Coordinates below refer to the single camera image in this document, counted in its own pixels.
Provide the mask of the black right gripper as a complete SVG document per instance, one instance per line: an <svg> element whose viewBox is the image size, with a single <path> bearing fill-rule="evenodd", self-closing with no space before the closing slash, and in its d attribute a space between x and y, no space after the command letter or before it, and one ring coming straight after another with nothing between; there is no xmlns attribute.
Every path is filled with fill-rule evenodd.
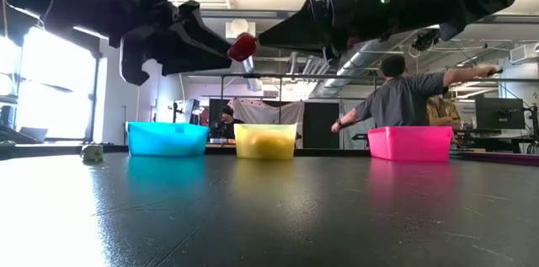
<svg viewBox="0 0 539 267"><path fill-rule="evenodd" d="M306 0L301 9L258 36L262 46L334 59L368 40L431 25L443 40L463 31L462 0Z"/></svg>

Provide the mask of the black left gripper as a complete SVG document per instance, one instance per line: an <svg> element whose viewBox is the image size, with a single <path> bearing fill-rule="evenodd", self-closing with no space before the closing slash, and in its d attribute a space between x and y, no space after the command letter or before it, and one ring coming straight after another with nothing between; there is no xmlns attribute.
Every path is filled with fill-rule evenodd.
<svg viewBox="0 0 539 267"><path fill-rule="evenodd" d="M179 35L179 16L188 36L199 44L168 40ZM44 28L51 33L84 29L108 38L113 46L142 28L144 38L168 40L162 43L163 76L224 69L232 64L226 56L231 43L204 24L200 4L194 0L178 8L168 0L51 0Z"/></svg>

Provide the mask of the red bell pepper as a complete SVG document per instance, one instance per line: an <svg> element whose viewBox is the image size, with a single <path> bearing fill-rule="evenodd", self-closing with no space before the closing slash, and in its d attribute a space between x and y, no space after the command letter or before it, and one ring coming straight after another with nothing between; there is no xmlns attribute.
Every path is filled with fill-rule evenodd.
<svg viewBox="0 0 539 267"><path fill-rule="evenodd" d="M255 36L249 33L241 33L233 41L227 56L234 61L245 61L255 53L257 43Z"/></svg>

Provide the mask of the white ceiling box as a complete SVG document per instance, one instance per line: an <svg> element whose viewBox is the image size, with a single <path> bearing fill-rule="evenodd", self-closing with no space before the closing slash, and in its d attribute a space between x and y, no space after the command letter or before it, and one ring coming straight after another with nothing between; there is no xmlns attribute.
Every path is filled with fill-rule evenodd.
<svg viewBox="0 0 539 267"><path fill-rule="evenodd" d="M256 23L254 21L247 21L246 19L233 19L230 22L226 22L225 35L227 39L235 39L243 33L255 36Z"/></svg>

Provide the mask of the person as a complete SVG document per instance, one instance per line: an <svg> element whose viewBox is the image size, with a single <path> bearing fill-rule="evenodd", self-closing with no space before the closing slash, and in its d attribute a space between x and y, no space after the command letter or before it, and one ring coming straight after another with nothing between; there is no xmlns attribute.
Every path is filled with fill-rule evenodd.
<svg viewBox="0 0 539 267"><path fill-rule="evenodd" d="M461 117L454 103L435 95L427 101L429 123L434 126L450 126L454 131L461 128Z"/></svg>
<svg viewBox="0 0 539 267"><path fill-rule="evenodd" d="M477 77L490 77L499 72L497 67L457 68L447 72L423 73L407 76L403 56L389 56L380 68L385 82L366 100L337 119L331 131L337 133L355 123L372 118L376 127L427 126L427 101L442 95L453 83L466 83Z"/></svg>
<svg viewBox="0 0 539 267"><path fill-rule="evenodd" d="M216 122L210 129L211 138L234 139L235 124L243 124L243 121L234 117L234 110L231 107L223 107L221 112L221 120Z"/></svg>

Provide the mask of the white hanging cloth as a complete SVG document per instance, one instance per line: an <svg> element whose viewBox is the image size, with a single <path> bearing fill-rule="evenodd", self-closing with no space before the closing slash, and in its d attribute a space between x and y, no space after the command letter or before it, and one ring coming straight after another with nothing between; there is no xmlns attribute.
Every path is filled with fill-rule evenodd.
<svg viewBox="0 0 539 267"><path fill-rule="evenodd" d="M232 99L227 105L232 108L235 119L247 124L301 124L305 110L302 101L276 107L262 100Z"/></svg>

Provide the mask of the black standing panel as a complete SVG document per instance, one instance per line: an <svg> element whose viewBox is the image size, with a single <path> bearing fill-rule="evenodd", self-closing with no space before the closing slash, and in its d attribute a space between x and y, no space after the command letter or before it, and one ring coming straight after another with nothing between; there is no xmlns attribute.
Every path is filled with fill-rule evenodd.
<svg viewBox="0 0 539 267"><path fill-rule="evenodd" d="M331 131L339 118L338 103L305 103L303 147L307 149L339 149L339 135Z"/></svg>

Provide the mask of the blue plastic basket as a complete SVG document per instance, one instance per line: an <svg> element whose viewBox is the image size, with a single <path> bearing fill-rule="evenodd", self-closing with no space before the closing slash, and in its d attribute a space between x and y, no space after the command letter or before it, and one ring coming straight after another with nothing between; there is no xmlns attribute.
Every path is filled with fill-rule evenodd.
<svg viewBox="0 0 539 267"><path fill-rule="evenodd" d="M131 156L199 156L205 152L208 133L208 127L188 123L127 123Z"/></svg>

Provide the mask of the yellow plastic basket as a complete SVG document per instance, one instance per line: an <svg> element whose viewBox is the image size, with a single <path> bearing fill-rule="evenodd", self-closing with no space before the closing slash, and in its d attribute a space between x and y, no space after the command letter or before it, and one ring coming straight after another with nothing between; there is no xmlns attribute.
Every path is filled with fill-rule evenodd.
<svg viewBox="0 0 539 267"><path fill-rule="evenodd" d="M294 157L297 124L235 124L238 158L290 160Z"/></svg>

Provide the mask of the green bell pepper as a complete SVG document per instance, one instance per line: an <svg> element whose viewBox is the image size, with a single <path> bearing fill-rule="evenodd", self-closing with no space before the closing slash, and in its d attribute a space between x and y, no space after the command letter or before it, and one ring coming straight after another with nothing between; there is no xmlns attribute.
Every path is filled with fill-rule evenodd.
<svg viewBox="0 0 539 267"><path fill-rule="evenodd" d="M104 158L104 148L99 144L87 144L82 146L80 157L85 162L99 162Z"/></svg>

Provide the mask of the pink plastic basket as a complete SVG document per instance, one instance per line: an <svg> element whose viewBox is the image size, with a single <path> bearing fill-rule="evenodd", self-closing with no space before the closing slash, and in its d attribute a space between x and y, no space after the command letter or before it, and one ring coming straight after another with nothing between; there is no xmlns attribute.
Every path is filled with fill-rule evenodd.
<svg viewBox="0 0 539 267"><path fill-rule="evenodd" d="M367 134L371 155L399 162L444 162L449 159L450 126L387 126Z"/></svg>

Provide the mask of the grey laptop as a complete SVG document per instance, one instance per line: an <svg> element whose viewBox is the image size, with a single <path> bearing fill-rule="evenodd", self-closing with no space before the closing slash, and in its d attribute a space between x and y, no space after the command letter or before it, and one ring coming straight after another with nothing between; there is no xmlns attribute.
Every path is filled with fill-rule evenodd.
<svg viewBox="0 0 539 267"><path fill-rule="evenodd" d="M0 142L10 141L16 144L41 144L45 141L48 130L45 128L22 127L19 131L0 125Z"/></svg>

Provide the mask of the black flat monitor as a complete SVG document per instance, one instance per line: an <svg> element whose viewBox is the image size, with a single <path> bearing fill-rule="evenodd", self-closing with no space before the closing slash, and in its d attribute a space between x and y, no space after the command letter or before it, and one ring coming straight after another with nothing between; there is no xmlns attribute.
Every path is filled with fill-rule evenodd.
<svg viewBox="0 0 539 267"><path fill-rule="evenodd" d="M479 98L475 100L477 128L521 130L526 128L521 99Z"/></svg>

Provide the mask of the silver air duct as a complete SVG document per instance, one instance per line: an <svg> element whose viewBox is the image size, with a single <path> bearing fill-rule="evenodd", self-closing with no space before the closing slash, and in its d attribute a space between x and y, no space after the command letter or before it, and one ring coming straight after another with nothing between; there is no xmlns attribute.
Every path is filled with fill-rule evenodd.
<svg viewBox="0 0 539 267"><path fill-rule="evenodd" d="M366 68L380 58L378 51L382 50L379 40L370 40L355 45L350 51L343 54L339 59L339 67L336 75L339 78L329 78L317 85L317 97L334 97L340 89L351 82L350 77L366 74Z"/></svg>

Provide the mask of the white wall air unit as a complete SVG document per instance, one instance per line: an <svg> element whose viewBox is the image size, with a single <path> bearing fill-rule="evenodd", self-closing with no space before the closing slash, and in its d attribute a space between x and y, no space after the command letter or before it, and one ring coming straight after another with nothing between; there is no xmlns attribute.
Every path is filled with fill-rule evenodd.
<svg viewBox="0 0 539 267"><path fill-rule="evenodd" d="M521 64L530 61L539 61L539 42L520 45L510 50L511 64Z"/></svg>

